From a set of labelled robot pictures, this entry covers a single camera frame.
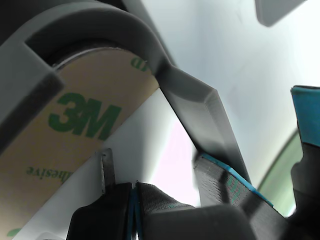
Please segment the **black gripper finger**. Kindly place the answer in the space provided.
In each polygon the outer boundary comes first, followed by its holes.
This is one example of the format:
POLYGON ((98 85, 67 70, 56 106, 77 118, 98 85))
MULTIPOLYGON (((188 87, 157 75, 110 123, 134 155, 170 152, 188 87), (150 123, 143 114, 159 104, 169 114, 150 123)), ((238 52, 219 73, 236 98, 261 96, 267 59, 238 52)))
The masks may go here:
POLYGON ((131 182, 116 183, 111 148, 100 153, 102 195, 72 215, 68 240, 130 240, 133 227, 131 182))

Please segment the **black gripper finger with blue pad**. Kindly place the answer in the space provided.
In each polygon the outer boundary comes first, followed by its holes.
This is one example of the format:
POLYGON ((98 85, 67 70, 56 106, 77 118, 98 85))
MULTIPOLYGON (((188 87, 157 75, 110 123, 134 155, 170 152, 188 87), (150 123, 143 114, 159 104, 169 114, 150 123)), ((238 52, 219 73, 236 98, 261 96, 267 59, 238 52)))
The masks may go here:
POLYGON ((195 161, 201 207, 170 197, 152 184, 135 185, 141 240, 317 240, 320 237, 320 90, 291 89, 302 159, 291 169, 296 210, 282 216, 231 166, 204 153, 195 161))

